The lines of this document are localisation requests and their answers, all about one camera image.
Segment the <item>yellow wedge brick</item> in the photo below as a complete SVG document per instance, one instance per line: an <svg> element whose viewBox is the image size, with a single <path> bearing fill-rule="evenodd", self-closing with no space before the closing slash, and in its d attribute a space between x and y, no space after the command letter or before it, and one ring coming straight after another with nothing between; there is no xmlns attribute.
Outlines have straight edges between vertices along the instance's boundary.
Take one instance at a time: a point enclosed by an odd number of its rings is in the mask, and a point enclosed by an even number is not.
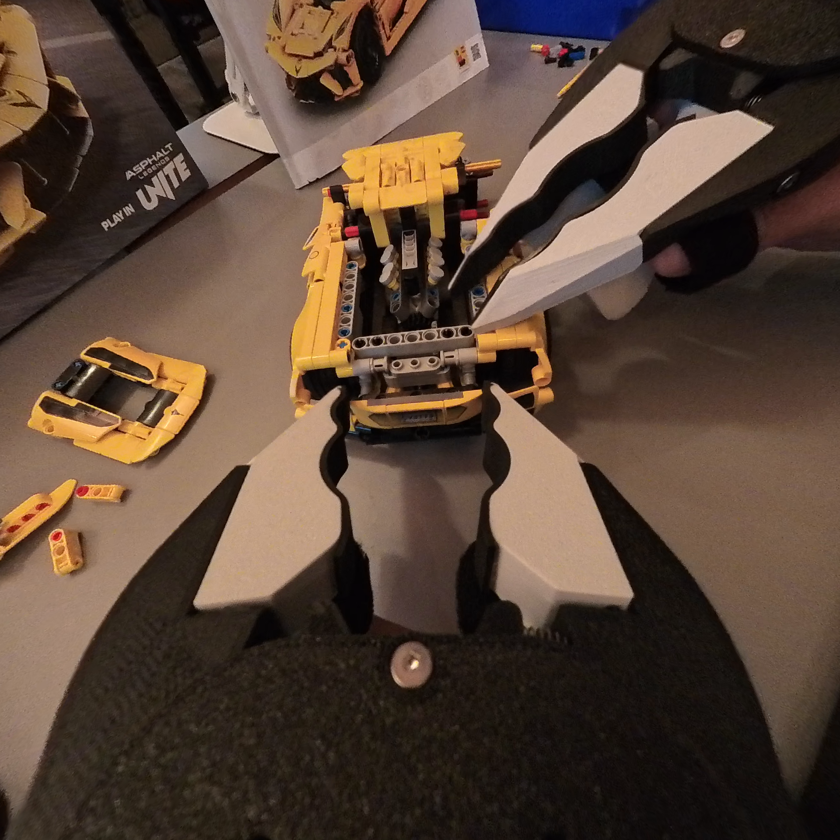
<svg viewBox="0 0 840 840"><path fill-rule="evenodd" d="M55 516L71 498L77 482L68 479L50 493L26 499L2 519L1 557Z"/></svg>

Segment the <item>yellow toy car hood section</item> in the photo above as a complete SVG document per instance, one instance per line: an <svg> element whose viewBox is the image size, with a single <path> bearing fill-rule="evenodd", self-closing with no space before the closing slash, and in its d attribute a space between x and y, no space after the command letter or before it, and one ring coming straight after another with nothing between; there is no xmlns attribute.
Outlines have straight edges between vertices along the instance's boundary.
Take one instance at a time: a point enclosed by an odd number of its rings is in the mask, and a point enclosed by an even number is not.
<svg viewBox="0 0 840 840"><path fill-rule="evenodd" d="M39 395L27 426L125 465L136 464L182 431L200 403L206 378L200 364L107 337L82 350ZM152 392L136 418L123 418L106 406L104 398L115 385Z"/></svg>

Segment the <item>toy car cardboard box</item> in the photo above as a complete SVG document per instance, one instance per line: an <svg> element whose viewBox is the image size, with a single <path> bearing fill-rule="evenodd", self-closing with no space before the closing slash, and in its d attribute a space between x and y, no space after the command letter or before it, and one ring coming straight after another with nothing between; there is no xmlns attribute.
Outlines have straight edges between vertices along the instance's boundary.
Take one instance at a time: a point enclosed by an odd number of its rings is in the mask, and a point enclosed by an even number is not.
<svg viewBox="0 0 840 840"><path fill-rule="evenodd" d="M1 335L207 188L91 2L1 6Z"/></svg>

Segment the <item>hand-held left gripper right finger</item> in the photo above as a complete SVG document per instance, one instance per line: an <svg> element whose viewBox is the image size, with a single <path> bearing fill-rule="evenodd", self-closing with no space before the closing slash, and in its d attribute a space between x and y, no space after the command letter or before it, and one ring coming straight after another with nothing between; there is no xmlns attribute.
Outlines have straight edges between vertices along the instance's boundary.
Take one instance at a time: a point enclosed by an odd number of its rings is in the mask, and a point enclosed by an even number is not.
<svg viewBox="0 0 840 840"><path fill-rule="evenodd" d="M497 384L485 384L479 528L458 568L458 627L474 632L495 600L525 627L565 604L627 608L634 593L575 452Z"/></svg>

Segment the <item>toy car instruction booklet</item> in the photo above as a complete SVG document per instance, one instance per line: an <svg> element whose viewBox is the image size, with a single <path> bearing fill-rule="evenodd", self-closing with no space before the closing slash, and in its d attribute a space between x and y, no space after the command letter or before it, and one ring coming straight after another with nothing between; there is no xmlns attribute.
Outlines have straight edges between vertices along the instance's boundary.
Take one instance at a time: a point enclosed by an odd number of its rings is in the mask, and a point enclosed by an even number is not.
<svg viewBox="0 0 840 840"><path fill-rule="evenodd" d="M473 1L209 1L295 187L488 67Z"/></svg>

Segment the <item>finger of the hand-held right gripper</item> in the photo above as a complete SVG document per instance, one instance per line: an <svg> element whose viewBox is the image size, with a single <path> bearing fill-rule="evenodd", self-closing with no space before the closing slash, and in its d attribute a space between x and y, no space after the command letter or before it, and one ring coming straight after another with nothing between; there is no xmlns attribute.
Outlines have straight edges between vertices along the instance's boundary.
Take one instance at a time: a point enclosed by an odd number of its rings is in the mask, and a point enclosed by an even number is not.
<svg viewBox="0 0 840 840"><path fill-rule="evenodd" d="M643 93L644 72L617 65L531 147L450 281L451 291L484 277L522 236L545 224L576 186L595 176L607 136L635 118Z"/></svg>
<svg viewBox="0 0 840 840"><path fill-rule="evenodd" d="M643 263L642 232L772 131L730 111L680 122L641 154L626 183L572 219L542 251L509 270L472 328L507 327Z"/></svg>

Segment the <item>yellow toy car model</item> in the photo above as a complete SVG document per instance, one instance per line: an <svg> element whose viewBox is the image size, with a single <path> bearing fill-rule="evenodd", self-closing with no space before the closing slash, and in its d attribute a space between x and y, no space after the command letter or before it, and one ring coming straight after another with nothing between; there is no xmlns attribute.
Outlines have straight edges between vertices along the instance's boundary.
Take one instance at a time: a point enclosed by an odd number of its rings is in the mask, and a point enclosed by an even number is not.
<svg viewBox="0 0 840 840"><path fill-rule="evenodd" d="M290 337L296 419L341 386L350 431L379 444L478 433L488 383L529 413L553 402L543 313L473 327L516 255L448 288L489 223L480 179L501 165L468 162L465 147L461 132L445 132L344 153L348 181L322 190L303 246L307 298Z"/></svg>

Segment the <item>blue plastic bin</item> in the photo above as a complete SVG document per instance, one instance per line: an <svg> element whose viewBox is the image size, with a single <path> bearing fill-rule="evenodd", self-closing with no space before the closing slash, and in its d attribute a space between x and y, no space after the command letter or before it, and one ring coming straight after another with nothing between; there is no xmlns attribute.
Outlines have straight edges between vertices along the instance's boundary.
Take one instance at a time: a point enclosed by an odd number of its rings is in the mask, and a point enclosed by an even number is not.
<svg viewBox="0 0 840 840"><path fill-rule="evenodd" d="M476 1L483 29L610 40L652 1Z"/></svg>

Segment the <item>cluster of small black bricks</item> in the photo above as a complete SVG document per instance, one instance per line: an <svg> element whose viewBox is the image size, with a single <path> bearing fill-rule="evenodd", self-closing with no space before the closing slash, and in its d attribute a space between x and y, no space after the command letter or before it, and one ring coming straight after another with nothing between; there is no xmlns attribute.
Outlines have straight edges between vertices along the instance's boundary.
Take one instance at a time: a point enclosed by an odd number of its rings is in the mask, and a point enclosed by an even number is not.
<svg viewBox="0 0 840 840"><path fill-rule="evenodd" d="M598 57L602 47L596 45L586 48L583 45L573 45L569 42L551 44L531 44L530 51L540 55L545 65L557 65L560 68L574 67L580 62L587 62Z"/></svg>

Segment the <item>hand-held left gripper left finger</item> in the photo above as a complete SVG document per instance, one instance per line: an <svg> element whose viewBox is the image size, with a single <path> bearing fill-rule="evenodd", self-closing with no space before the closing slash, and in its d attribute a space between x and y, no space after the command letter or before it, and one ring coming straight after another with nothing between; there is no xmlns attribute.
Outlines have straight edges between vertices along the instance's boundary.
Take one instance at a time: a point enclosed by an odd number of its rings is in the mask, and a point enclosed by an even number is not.
<svg viewBox="0 0 840 840"><path fill-rule="evenodd" d="M267 606L289 633L316 602L335 604L354 634L373 617L370 565L347 499L346 392L333 388L249 465L193 604Z"/></svg>

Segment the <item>person's right hand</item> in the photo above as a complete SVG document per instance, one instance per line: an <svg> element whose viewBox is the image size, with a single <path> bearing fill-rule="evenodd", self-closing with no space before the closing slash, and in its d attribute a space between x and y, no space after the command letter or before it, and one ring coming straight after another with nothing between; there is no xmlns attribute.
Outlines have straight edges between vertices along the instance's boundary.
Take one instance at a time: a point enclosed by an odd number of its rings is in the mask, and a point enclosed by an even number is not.
<svg viewBox="0 0 840 840"><path fill-rule="evenodd" d="M771 248L839 250L839 167L786 196L690 230L649 260L669 290L692 293L749 266Z"/></svg>

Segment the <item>grey desk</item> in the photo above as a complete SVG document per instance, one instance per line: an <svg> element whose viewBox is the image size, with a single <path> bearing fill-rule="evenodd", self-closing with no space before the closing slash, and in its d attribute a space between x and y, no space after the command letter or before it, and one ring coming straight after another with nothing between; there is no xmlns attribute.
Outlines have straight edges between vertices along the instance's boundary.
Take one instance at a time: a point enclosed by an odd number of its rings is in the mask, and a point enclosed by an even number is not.
<svg viewBox="0 0 840 840"><path fill-rule="evenodd" d="M301 245L322 183L250 166L2 343L2 513L68 478L72 501L2 560L2 788L18 809L68 681L103 617L228 471L290 422ZM597 465L682 560L725 623L798 795L838 688L838 259L765 253L694 297L653 287L625 318L551 312L554 403L539 420ZM90 341L203 364L174 443L121 465L27 428ZM80 533L54 573L49 534Z"/></svg>

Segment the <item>white flat base plate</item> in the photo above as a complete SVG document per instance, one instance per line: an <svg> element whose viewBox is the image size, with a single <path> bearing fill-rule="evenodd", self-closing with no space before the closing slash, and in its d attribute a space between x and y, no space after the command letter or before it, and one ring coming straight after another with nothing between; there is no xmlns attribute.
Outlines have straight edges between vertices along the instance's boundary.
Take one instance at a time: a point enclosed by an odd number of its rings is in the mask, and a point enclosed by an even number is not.
<svg viewBox="0 0 840 840"><path fill-rule="evenodd" d="M209 114L203 121L203 130L263 154L278 154L233 52L227 45L224 49L225 79L232 101Z"/></svg>

